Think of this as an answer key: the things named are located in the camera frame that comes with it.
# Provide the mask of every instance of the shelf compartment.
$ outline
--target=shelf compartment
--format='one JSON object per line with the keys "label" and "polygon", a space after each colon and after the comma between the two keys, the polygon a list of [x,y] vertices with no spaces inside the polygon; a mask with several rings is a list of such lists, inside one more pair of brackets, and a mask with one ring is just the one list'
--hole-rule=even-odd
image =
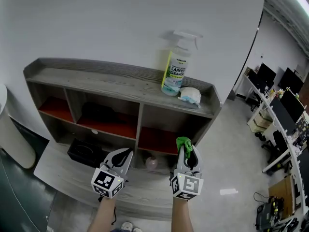
{"label": "shelf compartment", "polygon": [[174,133],[177,136],[188,137],[191,143],[195,144],[210,121],[211,119],[201,116],[144,105],[141,126],[167,131],[171,136]]}
{"label": "shelf compartment", "polygon": [[60,98],[48,97],[40,106],[39,111],[55,118],[74,122],[67,101]]}
{"label": "shelf compartment", "polygon": [[[90,144],[99,145],[106,151],[114,151],[120,148],[133,148],[135,145],[135,141],[131,139],[109,135],[99,131],[93,133],[89,128],[43,113],[41,113],[41,117],[55,141],[60,144],[67,144],[70,146],[73,139],[76,138]],[[66,142],[64,142],[63,138],[70,138],[71,140],[66,140]]]}
{"label": "shelf compartment", "polygon": [[[158,165],[155,169],[148,170],[145,164],[146,164],[147,158],[151,156],[156,157],[158,161]],[[159,173],[159,174],[169,175],[170,172],[175,168],[177,164],[177,156],[175,155],[167,155],[161,152],[154,152],[154,151],[148,151],[148,150],[138,149],[135,158],[136,158],[136,163],[135,163],[136,169],[145,170],[145,171],[153,172],[153,173]]]}
{"label": "shelf compartment", "polygon": [[177,155],[177,137],[178,134],[175,132],[142,127],[140,131],[138,149]]}
{"label": "shelf compartment", "polygon": [[123,120],[120,122],[100,122],[87,118],[84,115],[78,120],[77,124],[86,128],[95,129],[108,134],[118,135],[125,138],[136,139],[138,118],[131,115],[117,113],[117,117]]}
{"label": "shelf compartment", "polygon": [[89,91],[122,100],[142,102],[157,107],[167,107],[175,111],[214,118],[222,103],[212,85],[208,92],[201,97],[200,108],[179,100],[177,97],[165,95],[161,91],[161,84],[140,78],[120,76],[116,74],[91,72],[86,68],[69,70],[65,68],[42,68],[32,74],[26,74],[28,82],[43,83],[63,88],[73,88],[79,91]]}

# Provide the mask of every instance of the shoe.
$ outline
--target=shoe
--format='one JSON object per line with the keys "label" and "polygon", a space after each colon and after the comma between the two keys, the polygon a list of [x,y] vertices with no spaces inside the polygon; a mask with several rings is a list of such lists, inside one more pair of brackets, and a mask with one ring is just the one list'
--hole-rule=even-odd
{"label": "shoe", "polygon": [[122,230],[128,230],[128,231],[132,232],[132,230],[133,230],[133,224],[130,223],[130,222],[124,222],[124,223],[121,225],[121,229],[122,229]]}

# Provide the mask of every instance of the carpet cleaner spray bottle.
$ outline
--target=carpet cleaner spray bottle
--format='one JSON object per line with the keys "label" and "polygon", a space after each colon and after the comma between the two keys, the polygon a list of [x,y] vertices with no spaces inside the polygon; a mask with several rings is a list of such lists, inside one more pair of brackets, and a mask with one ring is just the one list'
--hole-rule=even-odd
{"label": "carpet cleaner spray bottle", "polygon": [[203,35],[189,30],[174,31],[174,34],[179,37],[179,40],[177,46],[171,49],[169,53],[161,85],[162,92],[170,96],[177,95],[182,85],[185,70],[188,67],[188,61],[191,56],[189,50],[191,43],[194,42],[197,48],[197,39],[203,37]]}

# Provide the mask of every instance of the desk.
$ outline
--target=desk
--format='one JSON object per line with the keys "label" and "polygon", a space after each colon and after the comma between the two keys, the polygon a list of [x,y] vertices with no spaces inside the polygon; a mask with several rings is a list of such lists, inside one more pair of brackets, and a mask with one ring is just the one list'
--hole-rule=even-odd
{"label": "desk", "polygon": [[250,88],[248,93],[250,94],[253,90],[254,92],[256,92],[261,97],[261,100],[262,100],[261,105],[257,108],[254,115],[249,119],[247,124],[252,122],[252,120],[256,117],[257,113],[259,113],[261,111],[263,106],[266,106],[266,109],[267,109],[269,115],[271,116],[274,123],[276,124],[276,128],[278,128],[278,130],[282,133],[283,137],[287,141],[288,149],[283,154],[281,154],[276,160],[274,160],[271,164],[269,164],[267,167],[265,167],[262,170],[262,172],[265,173],[268,169],[270,169],[272,166],[274,166],[280,160],[282,160],[287,154],[290,153],[290,155],[291,155],[291,163],[292,163],[291,175],[293,176],[293,178],[294,178],[294,180],[297,184],[297,188],[300,192],[301,207],[295,211],[293,216],[291,216],[287,219],[281,220],[279,222],[279,224],[285,223],[285,222],[287,222],[287,221],[289,221],[289,220],[291,220],[295,217],[298,219],[299,224],[301,224],[303,217],[308,212],[309,208],[306,206],[306,202],[305,202],[306,197],[305,197],[305,192],[304,192],[304,189],[303,189],[303,180],[302,180],[300,170],[299,170],[299,163],[298,163],[297,156],[296,156],[296,153],[295,153],[295,146],[292,145],[292,142],[289,142],[287,140],[287,134],[286,134],[285,129],[282,127],[282,125],[281,125],[280,121],[278,120],[275,112],[272,110],[272,107],[269,106],[270,105],[270,99],[266,99],[266,97],[260,92],[260,90],[258,90],[254,86],[254,84],[249,80],[249,78],[246,75],[243,75],[242,79],[243,80],[240,83],[242,83],[243,81],[246,81],[247,83],[250,84],[251,88]]}
{"label": "desk", "polygon": [[294,180],[288,175],[283,180],[274,184],[268,188],[269,196],[276,196],[278,198],[283,198],[283,213],[282,218],[289,218],[293,215],[295,210],[295,193],[294,193]]}

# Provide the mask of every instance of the electronics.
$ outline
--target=electronics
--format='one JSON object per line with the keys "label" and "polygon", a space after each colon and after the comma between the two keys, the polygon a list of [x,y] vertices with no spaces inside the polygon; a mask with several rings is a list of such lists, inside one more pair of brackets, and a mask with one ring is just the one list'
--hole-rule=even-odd
{"label": "electronics", "polygon": [[289,87],[294,94],[298,94],[303,84],[303,81],[300,80],[299,77],[293,73],[290,68],[287,68],[278,86],[283,90]]}
{"label": "electronics", "polygon": [[68,150],[68,155],[74,161],[98,168],[107,156],[107,152],[102,151],[100,146],[74,139]]}
{"label": "electronics", "polygon": [[280,101],[291,116],[294,123],[296,123],[305,110],[303,105],[289,90],[286,90],[284,92],[284,95],[282,96]]}
{"label": "electronics", "polygon": [[[305,196],[309,195],[309,150],[308,147],[302,151],[302,153],[297,157],[299,161],[299,170],[301,177],[303,179],[304,193]],[[309,198],[305,199],[305,203],[309,206]]]}
{"label": "electronics", "polygon": [[260,89],[262,94],[265,92],[266,83],[261,80],[253,70],[250,70],[248,78],[257,89]]}
{"label": "electronics", "polygon": [[267,84],[268,88],[271,88],[274,85],[276,73],[273,72],[267,65],[263,63],[261,64],[257,76]]}
{"label": "electronics", "polygon": [[283,129],[287,130],[286,134],[292,135],[293,131],[296,129],[296,124],[293,121],[290,114],[288,113],[288,111],[286,110],[286,108],[281,103],[281,101],[277,97],[275,97],[270,103],[270,106],[272,107],[272,110],[276,114]]}
{"label": "electronics", "polygon": [[303,146],[304,143],[307,140],[309,142],[309,126],[308,126],[308,123],[304,118],[301,117],[296,126],[297,126],[297,131],[298,131],[298,138],[293,143],[293,145]]}
{"label": "electronics", "polygon": [[256,230],[262,232],[276,226],[281,218],[280,212],[283,210],[283,203],[283,198],[271,196],[268,203],[259,206],[256,215]]}

